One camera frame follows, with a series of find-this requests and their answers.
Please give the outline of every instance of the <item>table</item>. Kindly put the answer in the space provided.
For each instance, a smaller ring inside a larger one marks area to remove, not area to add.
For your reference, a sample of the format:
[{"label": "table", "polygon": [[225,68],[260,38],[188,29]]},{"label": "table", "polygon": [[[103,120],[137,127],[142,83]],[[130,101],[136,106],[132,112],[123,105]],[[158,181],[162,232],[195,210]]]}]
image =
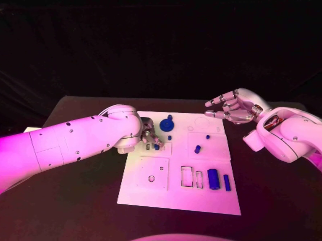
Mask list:
[{"label": "table", "polygon": [[[122,103],[137,110],[202,113],[204,100],[64,97],[44,127]],[[297,103],[273,105],[303,109]],[[232,240],[322,240],[322,177],[299,159],[253,152],[248,123],[224,122],[241,216],[116,204],[126,155],[116,149],[32,176],[0,196],[0,240],[130,240],[194,233]]]}]

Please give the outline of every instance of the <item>white board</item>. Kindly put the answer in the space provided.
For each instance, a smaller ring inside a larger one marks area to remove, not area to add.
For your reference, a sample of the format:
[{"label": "white board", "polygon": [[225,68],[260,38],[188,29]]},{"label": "white board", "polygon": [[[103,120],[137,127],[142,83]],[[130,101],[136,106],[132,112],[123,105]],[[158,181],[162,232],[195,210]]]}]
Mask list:
[{"label": "white board", "polygon": [[[152,119],[165,146],[155,150],[149,143],[140,142],[127,153],[117,203],[240,215],[222,120],[192,113],[137,111],[137,114]],[[169,114],[173,129],[163,132],[159,122]],[[208,169],[218,171],[217,190],[209,189]],[[224,174],[231,191],[225,191]]]}]

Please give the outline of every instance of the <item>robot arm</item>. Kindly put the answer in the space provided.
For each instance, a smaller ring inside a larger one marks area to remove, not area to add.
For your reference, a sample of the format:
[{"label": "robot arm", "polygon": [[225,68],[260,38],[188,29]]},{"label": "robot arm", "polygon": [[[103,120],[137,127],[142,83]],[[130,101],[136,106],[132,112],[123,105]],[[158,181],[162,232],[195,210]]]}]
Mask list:
[{"label": "robot arm", "polygon": [[162,146],[152,120],[132,106],[117,105],[107,117],[94,115],[37,131],[0,138],[0,194],[34,174],[117,148],[133,151],[140,139]]},{"label": "robot arm", "polygon": [[205,106],[224,101],[224,112],[207,111],[205,116],[234,124],[257,122],[255,129],[243,137],[251,150],[266,147],[271,155],[289,163],[304,157],[322,171],[322,119],[293,108],[271,109],[261,97],[244,88],[214,98]]}]

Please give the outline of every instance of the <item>black curtain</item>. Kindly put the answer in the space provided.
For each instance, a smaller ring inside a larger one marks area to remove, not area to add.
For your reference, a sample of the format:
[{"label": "black curtain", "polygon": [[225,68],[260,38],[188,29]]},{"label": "black curtain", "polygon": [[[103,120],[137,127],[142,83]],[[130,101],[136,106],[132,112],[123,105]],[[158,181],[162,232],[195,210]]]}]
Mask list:
[{"label": "black curtain", "polygon": [[322,116],[319,2],[0,3],[0,123],[41,126],[64,95],[238,87]]}]

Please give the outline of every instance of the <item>cable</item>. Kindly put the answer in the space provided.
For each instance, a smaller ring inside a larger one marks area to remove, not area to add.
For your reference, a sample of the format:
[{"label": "cable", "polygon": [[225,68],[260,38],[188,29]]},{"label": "cable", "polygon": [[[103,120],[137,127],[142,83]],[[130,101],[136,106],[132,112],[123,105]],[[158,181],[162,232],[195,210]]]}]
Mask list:
[{"label": "cable", "polygon": [[117,105],[122,105],[122,104],[114,104],[114,105],[109,106],[97,115],[104,115],[104,113],[109,111],[109,109]]}]

